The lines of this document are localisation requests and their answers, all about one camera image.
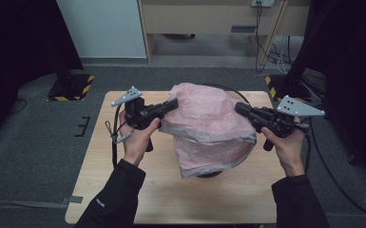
warning tape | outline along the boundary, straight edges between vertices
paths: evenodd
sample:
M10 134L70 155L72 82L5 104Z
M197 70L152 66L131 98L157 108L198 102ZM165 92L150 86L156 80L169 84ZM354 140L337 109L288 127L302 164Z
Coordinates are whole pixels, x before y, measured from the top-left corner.
M266 84L268 86L268 89L269 89L269 92L271 94L272 101L274 101L274 102L281 102L282 101L282 98L280 98L278 96L277 90L275 89L274 84L272 83L272 80L271 80L271 78L269 76L266 76L265 77L265 82L266 82ZM298 100L298 101L300 101L302 103L311 102L311 100L303 100L301 98L294 98L294 99L296 99L296 100Z
M93 79L94 79L94 76L89 76L88 79L87 79L87 82L86 82L86 85L82 91L82 94L80 94L79 96L71 96L71 97L68 97L68 96L59 96L59 97L48 97L48 100L49 101L57 101L57 102L67 102L67 101L82 101L88 91L90 90L90 86L91 84L93 83Z

wooden tabletop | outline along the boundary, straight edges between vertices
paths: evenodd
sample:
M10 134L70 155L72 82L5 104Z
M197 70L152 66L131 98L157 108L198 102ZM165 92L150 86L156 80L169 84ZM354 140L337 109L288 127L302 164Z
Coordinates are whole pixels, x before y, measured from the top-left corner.
M112 171L111 138L105 122L114 122L116 107L111 102L125 91L106 94L79 178L72 196L83 197L82 203L70 203L68 223L76 223L93 197L103 189ZM243 91L255 107L271 107L267 93ZM147 105L167 100L167 91L143 91ZM248 158L233 169L210 179L182 179L173 137L156 131L152 135L154 150L145 153L140 168L146 172L139 194L135 223L275 223L276 204L271 184L284 177L275 150L262 149L265 137L257 134L258 143ZM118 145L118 159L124 148Z

handheld controller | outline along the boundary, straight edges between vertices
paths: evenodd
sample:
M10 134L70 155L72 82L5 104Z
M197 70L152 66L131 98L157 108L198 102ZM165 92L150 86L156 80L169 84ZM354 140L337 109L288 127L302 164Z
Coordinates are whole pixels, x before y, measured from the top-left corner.
M162 104L144 105L144 99L141 97L135 98L125 103L125 118L126 122L133 128L143 130L147 128L155 118L164 118L164 115L179 107L177 99L166 101ZM153 150L152 141L149 139L146 152Z
M261 133L260 130L266 126L276 136L285 138L291 135L295 128L306 131L308 127L307 124L294 123L294 116L279 113L268 107L257 108L252 107L250 104L238 102L236 103L235 110L237 113L248 118L258 133ZM268 140L263 145L263 149L266 151L271 151L273 147L274 145Z

gray carpet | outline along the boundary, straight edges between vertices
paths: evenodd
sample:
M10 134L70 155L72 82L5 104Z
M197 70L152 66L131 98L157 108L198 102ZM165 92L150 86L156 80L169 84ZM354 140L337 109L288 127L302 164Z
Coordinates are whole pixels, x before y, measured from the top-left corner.
M96 77L84 101L48 102L54 75L19 90L23 100L13 106L13 114L0 127L0 200L49 202L54 208L0 206L0 227L71 227L65 222L66 205L60 201L72 194L108 91L131 86L169 90L183 82L267 91L263 76L278 73L272 69L260 75L246 68L188 67L87 67L87 71ZM82 132L79 124L86 122L84 117L90 117L85 136L75 137ZM350 155L328 120L314 118L313 126L321 156L338 184L366 209L366 168L348 163ZM338 191L314 147L309 177L332 227L366 227L366 215Z

wrist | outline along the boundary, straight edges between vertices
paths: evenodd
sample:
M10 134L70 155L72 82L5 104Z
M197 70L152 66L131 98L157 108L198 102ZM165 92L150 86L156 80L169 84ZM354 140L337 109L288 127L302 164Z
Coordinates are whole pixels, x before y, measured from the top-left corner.
M302 164L287 166L283 168L286 177L295 177L304 175L304 168Z
M139 156L133 156L129 154L124 155L124 160L130 164L133 164L135 166L139 166L139 163L141 162L142 158Z

